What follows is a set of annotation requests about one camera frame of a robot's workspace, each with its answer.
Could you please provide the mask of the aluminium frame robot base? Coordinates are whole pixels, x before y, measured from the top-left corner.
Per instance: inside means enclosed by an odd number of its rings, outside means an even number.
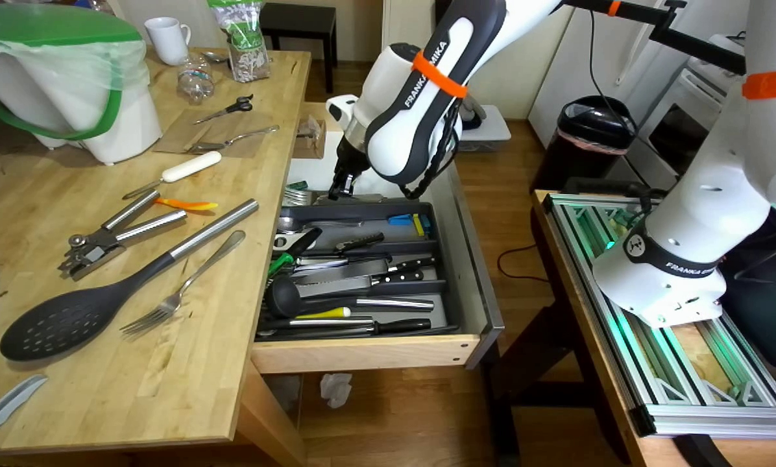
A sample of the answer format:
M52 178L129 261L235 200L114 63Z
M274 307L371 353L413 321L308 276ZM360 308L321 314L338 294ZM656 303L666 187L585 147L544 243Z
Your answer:
M595 286L592 261L640 216L635 200L548 193L543 208L639 434L776 438L776 377L732 318L649 327Z

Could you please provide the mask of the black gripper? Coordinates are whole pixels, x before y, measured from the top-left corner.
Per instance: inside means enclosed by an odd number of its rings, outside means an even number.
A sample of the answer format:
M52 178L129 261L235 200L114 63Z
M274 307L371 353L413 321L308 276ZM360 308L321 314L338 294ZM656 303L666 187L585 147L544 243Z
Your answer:
M369 169L365 128L358 117L358 99L352 93L331 95L326 100L328 117L339 124L339 142L334 147L331 193L349 193L352 182Z

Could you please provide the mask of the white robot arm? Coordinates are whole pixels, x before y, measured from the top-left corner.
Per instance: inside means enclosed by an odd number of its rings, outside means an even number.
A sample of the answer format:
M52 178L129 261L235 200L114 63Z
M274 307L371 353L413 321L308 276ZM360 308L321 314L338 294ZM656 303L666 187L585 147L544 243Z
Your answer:
M741 78L678 187L592 264L597 289L650 327L713 318L727 294L716 261L776 211L776 0L752 0L740 54L627 0L453 0L425 46L382 49L364 91L328 100L343 124L331 187L371 169L410 196L425 193L453 156L466 80L562 6L640 21L656 41Z

